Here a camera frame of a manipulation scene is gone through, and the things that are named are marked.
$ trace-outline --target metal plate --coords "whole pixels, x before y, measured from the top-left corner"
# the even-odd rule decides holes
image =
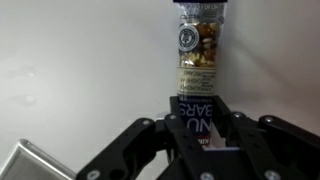
[[[27,140],[20,140],[3,166],[0,180],[72,180],[75,173]]]

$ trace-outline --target black plastic part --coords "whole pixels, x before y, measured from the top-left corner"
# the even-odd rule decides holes
[[[185,164],[182,158],[176,158],[169,166],[161,173],[157,180],[192,180],[189,173],[186,172]]]
[[[228,149],[207,150],[206,154],[217,167],[223,180],[257,180],[244,151]]]
[[[159,180],[199,180],[204,172],[215,180],[265,180],[270,170],[281,180],[320,180],[319,137],[275,116],[264,116],[257,123],[242,113],[231,113],[215,96],[213,123],[227,146],[239,148],[203,151],[180,119],[178,98],[171,97],[170,104],[172,114],[165,120],[135,121],[76,180],[92,179],[91,175],[95,180],[136,179],[160,150],[167,150],[170,165]]]
[[[263,116],[259,128],[278,163],[304,173],[309,179],[320,179],[320,138],[276,116]]]
[[[166,126],[173,138],[174,149],[183,157],[186,172],[192,179],[199,179],[204,172],[211,173],[217,177],[214,166],[208,161],[203,148],[194,138],[191,131],[185,128],[182,120],[175,115],[167,115],[165,117]]]
[[[151,119],[141,118],[129,126],[117,139],[96,156],[77,175],[77,180],[87,180],[90,173],[98,172],[96,180],[131,180],[136,178],[142,168],[152,161],[154,151],[146,151],[155,130]]]

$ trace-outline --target label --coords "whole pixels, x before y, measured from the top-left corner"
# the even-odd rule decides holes
[[[199,33],[198,30],[190,25],[180,27],[179,33],[179,49],[181,51],[190,51],[198,45]]]
[[[181,119],[201,145],[210,143],[212,103],[211,97],[203,96],[188,96],[179,100]]]
[[[177,69],[178,94],[213,96],[216,71],[214,68],[186,68]]]

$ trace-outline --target nuts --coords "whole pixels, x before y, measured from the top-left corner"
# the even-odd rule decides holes
[[[202,40],[203,43],[210,43],[212,41],[212,38],[205,38]]]
[[[198,30],[199,42],[190,51],[180,51],[180,66],[183,67],[215,67],[217,23],[190,23]]]

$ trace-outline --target navy blue wrapper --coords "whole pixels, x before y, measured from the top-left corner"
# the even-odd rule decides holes
[[[228,0],[173,0],[174,3],[226,3]]]
[[[182,121],[201,145],[209,145],[213,97],[178,95]]]

